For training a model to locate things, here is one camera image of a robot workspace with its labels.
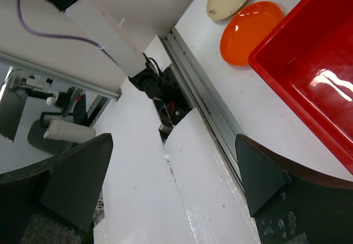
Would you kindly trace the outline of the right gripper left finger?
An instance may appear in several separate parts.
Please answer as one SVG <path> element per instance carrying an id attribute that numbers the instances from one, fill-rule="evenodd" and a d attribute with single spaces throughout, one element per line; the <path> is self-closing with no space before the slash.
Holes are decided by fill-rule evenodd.
<path id="1" fill-rule="evenodd" d="M 1 174 L 1 243 L 81 243 L 113 152 L 110 133 Z"/>

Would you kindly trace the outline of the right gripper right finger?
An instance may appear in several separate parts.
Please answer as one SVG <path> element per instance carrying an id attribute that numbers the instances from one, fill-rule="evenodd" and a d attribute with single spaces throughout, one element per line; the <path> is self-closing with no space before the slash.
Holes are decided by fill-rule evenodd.
<path id="1" fill-rule="evenodd" d="M 312 170 L 239 134 L 242 185 L 261 243 L 352 243 L 352 182 Z"/>

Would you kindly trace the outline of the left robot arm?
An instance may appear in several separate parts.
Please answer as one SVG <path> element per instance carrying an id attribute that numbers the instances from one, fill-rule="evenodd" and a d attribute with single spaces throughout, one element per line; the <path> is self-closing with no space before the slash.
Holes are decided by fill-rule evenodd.
<path id="1" fill-rule="evenodd" d="M 129 81 L 150 99 L 175 101 L 179 88 L 160 74 L 156 62 L 141 52 L 122 27 L 109 19 L 93 0 L 47 0 L 78 24 L 90 38 L 85 42 L 99 47 L 126 74 Z"/>

